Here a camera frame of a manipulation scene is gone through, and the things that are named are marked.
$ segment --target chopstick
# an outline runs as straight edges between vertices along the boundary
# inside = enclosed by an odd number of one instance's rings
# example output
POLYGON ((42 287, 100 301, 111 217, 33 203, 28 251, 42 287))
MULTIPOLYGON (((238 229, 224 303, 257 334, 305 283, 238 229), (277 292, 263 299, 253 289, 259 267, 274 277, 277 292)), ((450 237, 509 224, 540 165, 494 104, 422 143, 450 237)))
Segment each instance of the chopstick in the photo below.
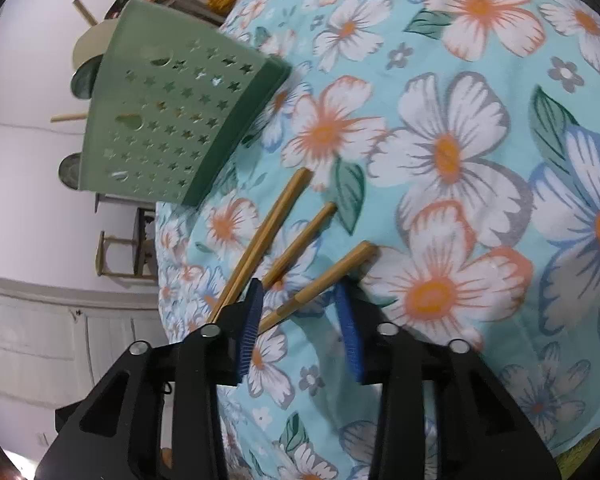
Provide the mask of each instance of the chopstick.
POLYGON ((216 306, 208 318, 211 322, 216 322, 222 307, 233 303, 238 298, 247 281, 249 281, 249 278, 256 270, 256 267, 258 267, 264 253, 269 249, 273 238, 285 221, 286 216, 313 176, 313 172, 307 168, 301 168, 293 174, 288 184, 286 184, 285 189, 256 231, 256 234, 242 254, 238 265, 235 267, 234 272, 232 272, 216 306))
POLYGON ((284 275, 289 266, 296 261, 309 246, 322 224, 333 216, 337 209, 338 207, 333 202, 327 202, 324 207, 320 209, 315 218, 306 225, 296 239, 291 242, 289 247, 287 247, 280 257, 273 262, 269 272, 267 272, 262 279, 262 288, 264 288, 264 290, 269 290, 271 286, 284 275))
POLYGON ((88 113, 54 115, 53 117, 51 117, 51 122, 52 123, 64 123, 65 121, 83 121, 88 117, 89 117, 88 113))
POLYGON ((78 9, 80 15, 84 18, 84 21, 89 23, 90 27, 95 27, 98 24, 98 20, 93 17, 93 14, 89 12, 89 9, 84 6, 82 0, 74 0, 74 7, 78 9))
POLYGON ((368 241, 360 242, 341 260, 333 264, 326 272, 313 280, 282 306, 269 314, 260 322, 258 334, 273 328, 278 323, 291 316, 296 310, 309 303, 316 296, 346 276, 350 270, 368 260, 376 252, 376 246, 368 241))

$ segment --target cabinet door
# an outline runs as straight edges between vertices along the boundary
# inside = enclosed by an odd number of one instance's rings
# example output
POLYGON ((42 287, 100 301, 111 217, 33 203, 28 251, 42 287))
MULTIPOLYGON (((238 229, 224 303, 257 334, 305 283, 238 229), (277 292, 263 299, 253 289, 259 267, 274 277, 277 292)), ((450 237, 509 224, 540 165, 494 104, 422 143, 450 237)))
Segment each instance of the cabinet door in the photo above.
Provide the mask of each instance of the cabinet door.
POLYGON ((0 296, 0 394, 50 407, 82 399, 93 384, 84 332, 66 306, 0 296))

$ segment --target floral fabric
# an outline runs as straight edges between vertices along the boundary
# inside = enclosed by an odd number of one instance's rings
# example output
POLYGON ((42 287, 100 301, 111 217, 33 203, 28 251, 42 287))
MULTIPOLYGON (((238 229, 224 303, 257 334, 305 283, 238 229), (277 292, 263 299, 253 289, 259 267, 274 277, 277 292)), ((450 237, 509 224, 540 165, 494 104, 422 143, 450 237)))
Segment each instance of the floral fabric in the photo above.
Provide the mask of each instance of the floral fabric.
MULTIPOLYGON (((479 350, 554 454, 600 426, 600 17, 578 0, 240 0, 226 34, 294 67, 199 210, 158 208, 160 314, 200 327, 297 168, 314 172, 256 276, 325 200, 331 225, 268 312, 361 240, 395 323, 479 350)), ((368 475, 378 390, 331 293, 219 392, 232 478, 368 475)), ((426 478, 436 427, 426 425, 426 478)))

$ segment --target bedsheet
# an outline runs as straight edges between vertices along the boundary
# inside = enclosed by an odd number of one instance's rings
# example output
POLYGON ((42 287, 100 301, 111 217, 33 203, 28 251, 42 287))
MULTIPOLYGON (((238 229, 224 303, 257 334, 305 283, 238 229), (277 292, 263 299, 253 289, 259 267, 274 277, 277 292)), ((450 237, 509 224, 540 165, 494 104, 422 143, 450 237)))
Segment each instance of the bedsheet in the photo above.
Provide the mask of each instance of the bedsheet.
MULTIPOLYGON (((294 71, 205 205, 158 207, 170 341, 205 322, 304 166, 256 276, 325 200, 338 214, 267 311, 370 240, 365 291, 423 338, 469 341, 552 453, 600 427, 600 17, 578 0, 240 0, 223 30, 294 71)), ((378 390, 350 375, 331 300, 261 336, 219 392, 232 478, 366 478, 378 390)))

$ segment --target green leaf print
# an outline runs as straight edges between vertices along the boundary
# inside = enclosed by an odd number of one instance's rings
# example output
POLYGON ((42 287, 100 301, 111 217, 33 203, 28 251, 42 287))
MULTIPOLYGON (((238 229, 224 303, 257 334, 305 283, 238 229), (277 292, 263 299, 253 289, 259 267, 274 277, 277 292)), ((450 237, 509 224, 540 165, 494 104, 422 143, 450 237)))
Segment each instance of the green leaf print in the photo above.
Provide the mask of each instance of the green leaf print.
POLYGON ((365 201, 365 172, 354 162, 336 158, 331 168, 331 184, 326 197, 336 203, 336 218, 352 235, 365 201))
POLYGON ((264 27, 256 27, 255 46, 260 48, 271 37, 271 33, 264 27))
POLYGON ((569 126, 578 126, 575 117, 537 86, 529 103, 529 128, 532 137, 547 166, 565 186, 581 196, 566 160, 564 133, 569 126))
POLYGON ((309 442, 309 436, 306 434, 300 415, 295 412, 286 420, 285 431, 280 435, 280 445, 291 456, 296 448, 307 442, 309 442))
POLYGON ((427 38, 439 40, 447 25, 453 23, 454 16, 440 10, 422 9, 418 12, 411 23, 404 29, 405 32, 415 32, 427 38))

